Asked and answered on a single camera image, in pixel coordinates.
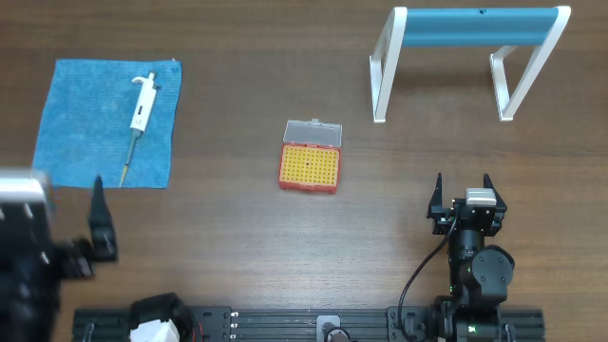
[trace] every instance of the white bracket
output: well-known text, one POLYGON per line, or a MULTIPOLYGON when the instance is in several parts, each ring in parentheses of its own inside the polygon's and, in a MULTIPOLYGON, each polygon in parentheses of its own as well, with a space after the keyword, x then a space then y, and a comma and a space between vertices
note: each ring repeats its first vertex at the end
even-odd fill
MULTIPOLYGON (((522 79, 515 88, 511 98, 509 98, 506 77, 504 75, 503 60, 516 47, 501 47, 497 52, 490 55, 490 68, 501 121, 513 120, 513 116, 522 103, 525 94, 532 86, 532 83, 534 83, 542 66, 561 37, 561 33, 570 18, 571 10, 567 6, 558 6, 557 9, 559 12, 555 23, 548 31, 542 45, 534 48, 522 79)), ((397 69, 397 62, 399 61, 399 53, 403 45, 407 20, 407 8, 394 8, 382 29, 382 33, 380 33, 380 38, 378 38, 373 54, 370 56, 371 103, 373 121, 375 123, 384 123, 386 121, 390 91, 397 69)))
POLYGON ((525 94, 534 83, 534 80, 541 72, 541 68, 547 58, 553 51, 556 43, 560 39, 561 33, 568 23, 570 18, 570 8, 568 6, 558 6, 558 18, 547 33, 542 45, 534 47, 532 57, 528 65, 525 67, 522 78, 517 84, 513 96, 509 98, 509 90, 506 84, 506 76, 504 76, 504 57, 513 52, 516 47, 501 47, 498 51, 490 55, 490 68, 492 70, 492 79, 494 80, 494 92, 496 93, 496 106, 498 114, 502 122, 513 121, 513 116, 517 108, 522 104, 525 94))

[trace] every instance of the wood grain surface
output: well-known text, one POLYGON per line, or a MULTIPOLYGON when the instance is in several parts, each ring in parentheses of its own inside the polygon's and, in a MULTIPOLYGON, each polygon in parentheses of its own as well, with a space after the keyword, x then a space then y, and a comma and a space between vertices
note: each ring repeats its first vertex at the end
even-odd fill
MULTIPOLYGON (((509 206, 500 244, 517 261, 508 305, 544 310, 548 341, 608 333, 608 2, 572 18, 515 121, 500 123, 495 48, 401 53, 388 122, 374 124, 368 57, 394 6, 502 1, 0 1, 0 163, 30 166, 54 63, 183 62, 170 185, 109 190, 120 263, 63 287, 72 312, 177 292, 234 308, 386 308, 439 243, 425 219, 487 172, 509 206), (343 124, 335 196, 281 191, 285 123, 343 124)), ((510 1, 509 7, 553 7, 510 1)), ((511 90, 529 48, 506 61, 511 90)), ((57 191, 56 239, 87 235, 88 192, 57 191)), ((434 258, 406 303, 448 292, 434 258)))

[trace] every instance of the pipette tip box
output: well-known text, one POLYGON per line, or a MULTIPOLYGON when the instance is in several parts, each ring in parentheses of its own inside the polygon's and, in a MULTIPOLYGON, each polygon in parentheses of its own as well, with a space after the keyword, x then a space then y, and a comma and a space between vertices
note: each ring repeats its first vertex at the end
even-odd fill
POLYGON ((335 194, 340 182, 342 125, 289 120, 283 136, 278 185, 335 194))

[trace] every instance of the pipette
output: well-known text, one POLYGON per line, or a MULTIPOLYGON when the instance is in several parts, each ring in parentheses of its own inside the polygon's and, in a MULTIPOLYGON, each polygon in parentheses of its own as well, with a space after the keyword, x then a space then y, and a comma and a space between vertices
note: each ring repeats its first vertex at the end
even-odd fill
POLYGON ((140 92, 140 98, 135 106, 135 112, 133 113, 133 120, 131 120, 131 144, 129 145, 129 152, 126 156, 126 162, 124 163, 123 176, 121 177, 121 187, 123 186, 126 172, 129 169, 131 163, 131 157, 133 157, 133 150, 135 149, 135 141, 145 132, 145 127, 148 125, 148 119, 150 119, 150 112, 152 111, 152 105, 156 98, 156 92, 158 86, 154 84, 154 78, 156 73, 150 71, 148 78, 138 76, 133 79, 134 84, 142 84, 142 91, 140 92))

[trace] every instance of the blue bar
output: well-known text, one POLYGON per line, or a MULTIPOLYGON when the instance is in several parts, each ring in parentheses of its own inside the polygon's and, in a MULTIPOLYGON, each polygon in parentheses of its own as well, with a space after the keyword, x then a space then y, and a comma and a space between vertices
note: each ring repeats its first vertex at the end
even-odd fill
POLYGON ((539 46, 558 9, 408 9, 404 47, 539 46))

